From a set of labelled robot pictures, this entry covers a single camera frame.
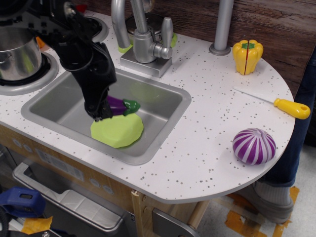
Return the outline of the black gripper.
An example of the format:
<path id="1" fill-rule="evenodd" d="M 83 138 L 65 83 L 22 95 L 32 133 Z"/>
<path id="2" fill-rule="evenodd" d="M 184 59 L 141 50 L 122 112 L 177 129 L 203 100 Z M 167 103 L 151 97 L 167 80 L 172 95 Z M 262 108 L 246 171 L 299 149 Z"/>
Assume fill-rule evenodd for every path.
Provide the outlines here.
<path id="1" fill-rule="evenodd" d="M 107 101 L 111 84 L 117 81 L 115 67 L 104 43 L 94 42 L 89 59 L 78 62 L 60 61 L 79 84 L 84 97 L 84 109 L 95 121 L 111 119 L 113 112 Z"/>

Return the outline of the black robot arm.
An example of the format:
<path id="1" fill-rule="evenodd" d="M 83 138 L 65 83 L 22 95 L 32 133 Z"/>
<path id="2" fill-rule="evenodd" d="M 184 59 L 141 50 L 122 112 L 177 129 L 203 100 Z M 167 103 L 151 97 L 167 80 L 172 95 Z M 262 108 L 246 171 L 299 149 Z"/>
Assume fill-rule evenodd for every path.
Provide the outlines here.
<path id="1" fill-rule="evenodd" d="M 117 81 L 114 64 L 106 45 L 93 42 L 92 22 L 70 0 L 2 0 L 0 25 L 40 37 L 76 79 L 88 115 L 95 121 L 113 117 L 107 96 Z"/>

